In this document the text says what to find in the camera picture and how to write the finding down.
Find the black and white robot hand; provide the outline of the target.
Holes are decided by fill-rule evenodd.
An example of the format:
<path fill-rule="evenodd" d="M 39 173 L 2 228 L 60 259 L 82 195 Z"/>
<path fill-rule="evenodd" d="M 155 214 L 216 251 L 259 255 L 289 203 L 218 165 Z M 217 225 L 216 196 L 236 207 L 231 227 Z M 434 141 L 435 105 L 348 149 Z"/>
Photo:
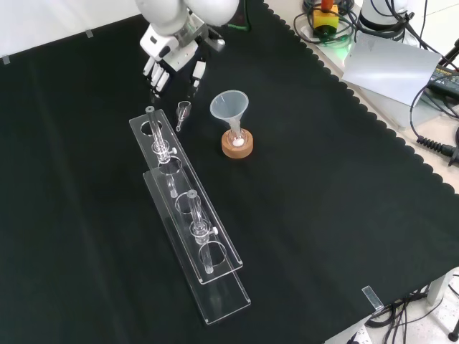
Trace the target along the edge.
<path fill-rule="evenodd" d="M 171 36 L 161 36 L 148 27 L 140 46 L 148 55 L 143 75 L 155 97 L 160 97 L 171 77 L 193 60 L 199 44 L 208 37 L 208 26 L 196 14 L 190 14 L 184 27 Z"/>

